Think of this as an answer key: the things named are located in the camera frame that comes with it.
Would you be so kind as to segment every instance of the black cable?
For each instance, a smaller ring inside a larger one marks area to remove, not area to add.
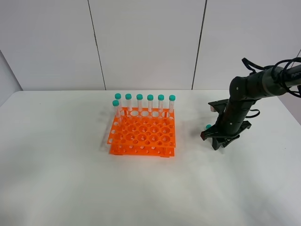
[[[255,118],[260,114],[260,111],[258,109],[250,109],[251,112],[258,112],[255,115],[251,115],[251,116],[246,116],[246,119],[251,119],[251,118]]]
[[[286,61],[286,62],[288,61],[288,63],[285,65],[285,67],[283,68],[283,70],[282,70],[281,73],[280,73],[281,85],[282,85],[282,87],[283,87],[288,93],[292,94],[292,95],[295,96],[295,97],[301,98],[301,93],[296,94],[295,91],[291,91],[291,90],[287,87],[287,85],[285,84],[285,81],[284,81],[285,75],[286,75],[286,70],[287,70],[288,66],[289,66],[291,63],[293,63],[293,62],[299,62],[299,63],[301,63],[301,57],[296,57],[296,58],[294,58],[294,59],[291,59],[291,60],[285,60],[285,61]]]

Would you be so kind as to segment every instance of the white wall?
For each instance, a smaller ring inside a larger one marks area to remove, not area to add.
[[[1,1],[0,33],[24,90],[104,89],[87,0]]]
[[[279,97],[281,102],[290,111],[293,117],[301,124],[301,100],[291,94],[284,94]]]
[[[208,0],[194,89],[228,89],[262,66],[296,57],[301,45],[300,0]]]
[[[191,89],[205,0],[89,0],[107,89]]]
[[[21,87],[0,51],[0,106]]]

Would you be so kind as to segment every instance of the teal cap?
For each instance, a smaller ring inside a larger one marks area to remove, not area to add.
[[[147,100],[153,100],[154,96],[152,94],[147,95]]]
[[[160,94],[160,95],[158,96],[158,100],[164,100],[164,95]]]
[[[138,95],[137,95],[137,100],[142,100],[142,99],[143,99],[142,94],[138,94]]]
[[[131,95],[130,93],[126,94],[126,99],[127,99],[127,100],[132,99],[132,95]]]
[[[113,106],[114,106],[114,107],[119,106],[119,101],[118,101],[118,100],[113,100]]]
[[[121,94],[120,93],[116,93],[115,94],[115,99],[117,99],[117,100],[121,99]]]
[[[175,95],[170,95],[170,96],[169,96],[169,100],[170,100],[170,101],[175,101]]]

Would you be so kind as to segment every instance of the clear plastic tube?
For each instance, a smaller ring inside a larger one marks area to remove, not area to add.
[[[152,100],[149,100],[148,111],[149,111],[150,113],[152,112]]]
[[[116,93],[115,94],[115,99],[118,100],[118,102],[119,102],[119,110],[122,111],[121,94],[120,93]]]
[[[137,100],[138,102],[138,111],[141,112],[142,111],[142,100]]]
[[[127,110],[131,112],[133,108],[132,108],[132,95],[130,93],[126,94],[126,100],[127,100]]]
[[[138,94],[137,95],[137,103],[138,103],[138,111],[139,112],[142,112],[142,99],[143,99],[142,94]]]
[[[163,100],[159,100],[159,112],[163,112]]]
[[[174,101],[175,101],[175,95],[170,95],[169,96],[169,113],[174,112]]]
[[[129,112],[131,112],[133,110],[133,108],[132,108],[132,100],[131,99],[127,100],[127,110]]]
[[[158,104],[158,111],[163,112],[163,100],[164,100],[164,95],[159,95],[158,96],[159,104]]]
[[[116,117],[118,118],[118,119],[120,119],[120,110],[119,110],[119,106],[116,106],[115,107],[115,115],[116,115]]]
[[[174,112],[174,101],[169,101],[169,113]]]
[[[118,124],[120,125],[120,123],[121,123],[121,115],[120,115],[120,108],[119,108],[119,102],[118,102],[118,100],[114,100],[113,101],[113,106],[115,108],[115,115],[116,115],[116,118],[118,119]]]

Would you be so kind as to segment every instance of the rack hole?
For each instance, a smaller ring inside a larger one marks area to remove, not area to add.
[[[140,135],[138,135],[138,140],[144,141],[144,140],[146,140],[146,136],[144,134],[140,134]]]
[[[169,117],[169,112],[162,112],[162,117],[164,117],[164,118],[168,118]]]
[[[137,116],[139,113],[137,111],[132,111],[131,116]]]
[[[168,125],[170,124],[170,122],[169,122],[168,119],[163,119],[163,120],[162,120],[162,124],[163,124],[164,126],[168,126]]]
[[[169,142],[169,141],[170,141],[170,137],[169,137],[169,136],[163,136],[163,137],[161,138],[161,140],[162,140],[164,143],[166,143],[166,142]]]
[[[143,111],[143,112],[141,113],[141,115],[142,115],[143,117],[146,117],[146,116],[148,116],[148,115],[149,115],[149,112],[147,112],[147,111]]]
[[[170,128],[168,128],[168,127],[163,127],[163,128],[161,129],[161,131],[162,131],[162,133],[169,133],[169,132],[170,132]]]
[[[150,136],[150,141],[151,142],[155,142],[155,141],[157,141],[158,140],[158,137],[156,136],[156,135],[151,135]]]
[[[118,126],[116,129],[121,131],[121,130],[124,130],[126,127],[125,126]]]
[[[152,112],[151,114],[153,117],[158,117],[159,116],[159,112]]]
[[[142,119],[142,124],[147,124],[149,122],[148,119]]]
[[[154,120],[153,120],[153,124],[154,124],[154,125],[158,125],[158,124],[159,124],[159,121],[156,120],[156,119],[154,119]]]
[[[122,111],[120,111],[120,114],[121,114],[122,116],[128,115],[128,111],[127,111],[127,110],[122,110]]]
[[[158,132],[158,128],[155,127],[155,126],[153,126],[153,127],[150,128],[150,131],[151,131],[152,133],[157,133],[157,132]]]
[[[132,133],[129,133],[129,134],[126,135],[126,139],[127,140],[134,140],[135,139],[135,135],[132,134]]]
[[[135,132],[135,131],[136,131],[136,126],[130,125],[130,126],[127,128],[127,130],[130,131],[130,132]]]
[[[123,137],[123,135],[121,133],[117,133],[114,135],[114,139],[116,139],[116,140],[121,140],[122,137]]]
[[[146,126],[140,126],[139,131],[144,133],[144,132],[147,131],[147,127]]]

